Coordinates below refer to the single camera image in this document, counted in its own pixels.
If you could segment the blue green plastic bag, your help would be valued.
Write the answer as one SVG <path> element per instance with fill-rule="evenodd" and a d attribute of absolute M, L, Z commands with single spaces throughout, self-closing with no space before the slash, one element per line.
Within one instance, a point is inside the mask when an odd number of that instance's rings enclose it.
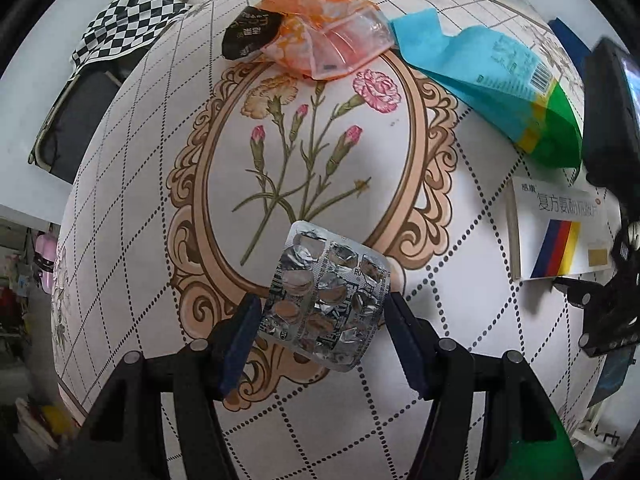
<path fill-rule="evenodd" d="M 549 168 L 582 164 L 582 135 L 544 61 L 502 32 L 474 25 L 446 35 L 427 9 L 390 22 L 402 59 L 437 81 Z"/>

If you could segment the black snack wrapper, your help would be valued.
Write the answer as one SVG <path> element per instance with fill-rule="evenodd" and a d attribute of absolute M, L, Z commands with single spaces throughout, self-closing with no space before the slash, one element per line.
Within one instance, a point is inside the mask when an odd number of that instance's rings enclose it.
<path fill-rule="evenodd" d="M 283 15 L 246 6 L 224 31 L 221 53 L 230 61 L 245 58 L 277 37 Z"/>

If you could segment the floral grid tablecloth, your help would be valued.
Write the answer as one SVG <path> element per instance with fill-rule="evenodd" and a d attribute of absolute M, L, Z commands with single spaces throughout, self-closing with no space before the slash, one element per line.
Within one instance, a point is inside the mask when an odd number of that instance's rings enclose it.
<path fill-rule="evenodd" d="M 442 336 L 521 352 L 568 431 L 602 361 L 582 312 L 514 278 L 515 177 L 566 183 L 439 84 L 387 52 L 328 84 L 231 62 L 224 30 L 262 0 L 205 0 L 170 25 L 108 107 L 70 191 L 56 256 L 54 369 L 83 420 L 130 351 L 163 356 L 209 334 L 282 256 L 315 255 L 305 220 L 383 254 L 394 289 Z M 498 30 L 536 52 L 575 113 L 582 83 L 544 20 L 512 0 L 370 0 L 389 18 L 434 9 L 442 30 Z"/>

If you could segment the blue cushion chair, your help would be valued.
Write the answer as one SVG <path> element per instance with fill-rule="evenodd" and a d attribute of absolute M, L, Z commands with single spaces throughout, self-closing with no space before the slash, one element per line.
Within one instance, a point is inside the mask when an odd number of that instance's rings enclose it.
<path fill-rule="evenodd" d="M 548 21 L 548 25 L 570 57 L 579 76 L 583 77 L 586 58 L 588 58 L 588 55 L 591 53 L 590 49 L 574 34 L 567 24 L 559 18 Z"/>

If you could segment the silver blister pack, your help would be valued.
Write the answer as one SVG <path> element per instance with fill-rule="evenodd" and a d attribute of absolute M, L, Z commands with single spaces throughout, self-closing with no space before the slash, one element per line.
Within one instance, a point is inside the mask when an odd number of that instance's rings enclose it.
<path fill-rule="evenodd" d="M 259 335 L 330 370 L 348 372 L 378 330 L 391 277 L 379 252 L 296 221 L 273 274 Z"/>

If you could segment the pink suitcase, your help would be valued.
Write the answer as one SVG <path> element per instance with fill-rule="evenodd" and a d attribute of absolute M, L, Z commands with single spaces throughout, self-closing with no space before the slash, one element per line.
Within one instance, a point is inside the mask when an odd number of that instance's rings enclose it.
<path fill-rule="evenodd" d="M 42 290 L 50 294 L 53 289 L 53 272 L 58 240 L 52 233 L 40 233 L 35 241 L 34 263 L 39 272 Z"/>

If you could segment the white striped medicine box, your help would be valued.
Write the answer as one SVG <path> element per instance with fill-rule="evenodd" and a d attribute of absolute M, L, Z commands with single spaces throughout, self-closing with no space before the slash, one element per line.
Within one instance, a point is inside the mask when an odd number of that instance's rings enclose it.
<path fill-rule="evenodd" d="M 611 266 L 613 237 L 597 195 L 514 177 L 506 196 L 506 223 L 514 280 L 564 278 Z"/>

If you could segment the checkered black white cloth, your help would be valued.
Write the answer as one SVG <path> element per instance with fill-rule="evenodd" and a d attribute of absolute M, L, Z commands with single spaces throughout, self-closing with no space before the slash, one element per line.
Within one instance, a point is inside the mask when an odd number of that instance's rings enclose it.
<path fill-rule="evenodd" d="M 149 46 L 189 9 L 190 4 L 180 0 L 113 0 L 88 24 L 70 55 L 70 79 L 89 64 L 116 60 Z"/>

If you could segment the orange plastic wrapper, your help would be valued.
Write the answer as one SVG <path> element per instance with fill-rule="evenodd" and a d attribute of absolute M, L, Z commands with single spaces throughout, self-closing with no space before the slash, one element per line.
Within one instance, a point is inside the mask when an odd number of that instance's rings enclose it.
<path fill-rule="evenodd" d="M 369 0 L 262 0 L 257 7 L 282 16 L 262 53 L 314 80 L 347 76 L 395 44 L 390 24 Z"/>

